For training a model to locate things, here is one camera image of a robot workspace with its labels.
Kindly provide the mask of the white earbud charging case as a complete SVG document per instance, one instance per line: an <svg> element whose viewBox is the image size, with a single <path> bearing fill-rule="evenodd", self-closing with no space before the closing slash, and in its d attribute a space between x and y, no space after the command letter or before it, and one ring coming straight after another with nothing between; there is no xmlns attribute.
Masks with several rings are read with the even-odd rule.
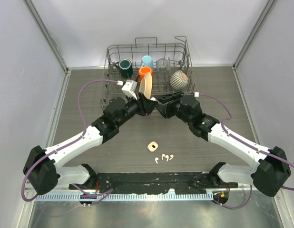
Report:
<svg viewBox="0 0 294 228"><path fill-rule="evenodd" d="M159 104L159 101L156 98L154 98L154 97L150 98L150 101L152 101L154 103L157 102L157 104Z"/></svg>

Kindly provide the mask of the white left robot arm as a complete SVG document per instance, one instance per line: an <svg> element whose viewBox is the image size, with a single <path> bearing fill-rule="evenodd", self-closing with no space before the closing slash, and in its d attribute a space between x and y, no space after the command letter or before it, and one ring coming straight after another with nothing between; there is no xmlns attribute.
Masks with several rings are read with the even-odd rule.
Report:
<svg viewBox="0 0 294 228"><path fill-rule="evenodd" d="M90 148L104 144L118 134L120 126L135 115L149 115L158 106L156 99L138 93L138 99L110 100L103 115L83 132L58 145L42 149L34 147L24 167L24 174L38 195L56 186L76 184L84 189L96 186L97 175L87 164L66 167L65 164Z"/></svg>

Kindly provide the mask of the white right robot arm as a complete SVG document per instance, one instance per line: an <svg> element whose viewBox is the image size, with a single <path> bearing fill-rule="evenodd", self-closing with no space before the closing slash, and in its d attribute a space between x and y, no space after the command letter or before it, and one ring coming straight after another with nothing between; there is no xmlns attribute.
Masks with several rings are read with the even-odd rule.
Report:
<svg viewBox="0 0 294 228"><path fill-rule="evenodd" d="M222 121L203 113L198 93L182 92L156 95L157 110L164 118L176 116L188 125L196 137L219 145L246 162L246 166L218 163L209 180L219 188L228 182L256 187L268 197L274 197L291 175L289 161L284 150L256 144L225 127Z"/></svg>

